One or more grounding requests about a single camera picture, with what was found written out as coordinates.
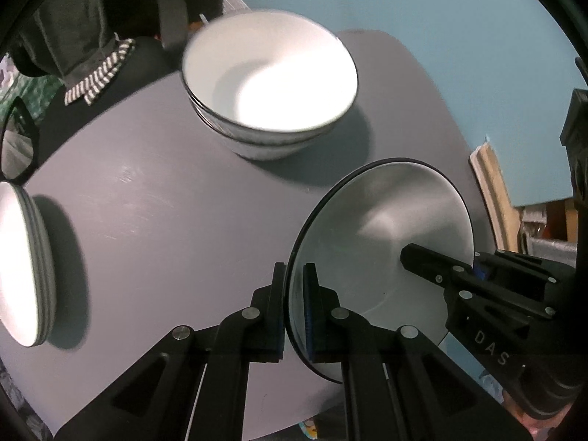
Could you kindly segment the dark grey hoodie on chair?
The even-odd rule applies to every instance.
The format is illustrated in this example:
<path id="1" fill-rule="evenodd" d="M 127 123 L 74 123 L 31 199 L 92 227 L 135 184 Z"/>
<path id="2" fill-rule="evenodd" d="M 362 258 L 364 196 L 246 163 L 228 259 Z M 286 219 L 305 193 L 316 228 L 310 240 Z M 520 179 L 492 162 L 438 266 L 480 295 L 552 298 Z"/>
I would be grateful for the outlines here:
<path id="1" fill-rule="evenodd" d="M 103 0 L 45 0 L 21 26 L 9 55 L 28 77 L 59 78 L 65 105 L 94 105 L 135 47 L 109 27 Z"/>

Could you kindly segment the white plate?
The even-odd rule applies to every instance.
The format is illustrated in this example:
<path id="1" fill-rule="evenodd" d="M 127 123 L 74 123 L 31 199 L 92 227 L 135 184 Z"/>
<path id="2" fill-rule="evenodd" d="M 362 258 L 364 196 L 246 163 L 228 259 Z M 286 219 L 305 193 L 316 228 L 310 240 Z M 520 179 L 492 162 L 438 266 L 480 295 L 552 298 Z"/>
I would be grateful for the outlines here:
<path id="1" fill-rule="evenodd" d="M 1 323 L 23 347 L 49 337 L 57 297 L 51 244 L 34 199 L 1 183 Z"/>

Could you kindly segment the white ribbed bowl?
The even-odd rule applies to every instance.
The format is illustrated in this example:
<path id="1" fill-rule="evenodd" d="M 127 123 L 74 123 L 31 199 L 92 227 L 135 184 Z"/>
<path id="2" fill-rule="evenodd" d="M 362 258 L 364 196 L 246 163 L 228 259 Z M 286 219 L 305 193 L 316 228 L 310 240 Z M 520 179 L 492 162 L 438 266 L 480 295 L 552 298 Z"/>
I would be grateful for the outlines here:
<path id="1" fill-rule="evenodd" d="M 207 127 L 211 137 L 216 142 L 229 149 L 232 153 L 252 161 L 279 160 L 292 154 L 299 153 L 302 149 L 312 146 L 312 144 L 318 139 L 323 139 L 324 136 L 336 127 L 336 125 L 329 125 L 327 129 L 323 130 L 323 132 L 319 132 L 316 136 L 309 136 L 306 139 L 296 142 L 251 142 L 224 135 L 218 129 L 213 127 L 210 119 L 204 115 L 204 112 L 197 107 L 196 103 L 192 103 L 191 105 L 200 121 Z"/>
<path id="2" fill-rule="evenodd" d="M 184 48 L 182 82 L 213 129 L 262 144 L 329 132 L 359 91 L 341 39 L 281 10 L 236 11 L 205 24 Z"/>
<path id="3" fill-rule="evenodd" d="M 321 286 L 341 306 L 376 327 L 416 327 L 434 344 L 447 336 L 444 291 L 404 269 L 401 251 L 417 244 L 472 265 L 474 239 L 465 201 L 437 169 L 410 159 L 383 159 L 341 180 L 308 217 L 288 266 L 291 344 L 317 375 L 339 383 L 337 363 L 309 361 L 305 341 L 303 268 L 312 263 Z"/>

